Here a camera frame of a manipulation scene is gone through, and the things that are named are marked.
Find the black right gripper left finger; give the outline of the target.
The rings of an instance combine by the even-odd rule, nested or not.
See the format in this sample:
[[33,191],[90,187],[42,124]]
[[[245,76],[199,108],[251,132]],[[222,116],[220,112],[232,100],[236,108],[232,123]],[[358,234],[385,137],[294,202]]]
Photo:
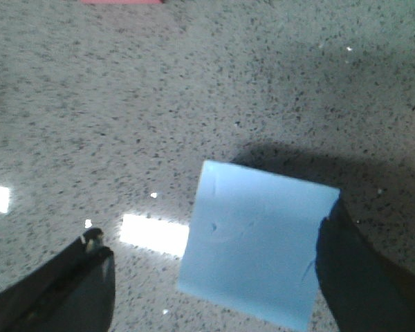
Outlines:
[[108,331],[115,259],[89,228],[50,261],[0,292],[0,331]]

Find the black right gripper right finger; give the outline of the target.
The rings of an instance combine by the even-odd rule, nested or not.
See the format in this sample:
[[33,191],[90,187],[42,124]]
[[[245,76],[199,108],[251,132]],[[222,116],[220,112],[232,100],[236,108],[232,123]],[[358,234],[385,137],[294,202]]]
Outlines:
[[376,251],[342,200],[320,225],[315,271],[340,331],[415,331],[415,274]]

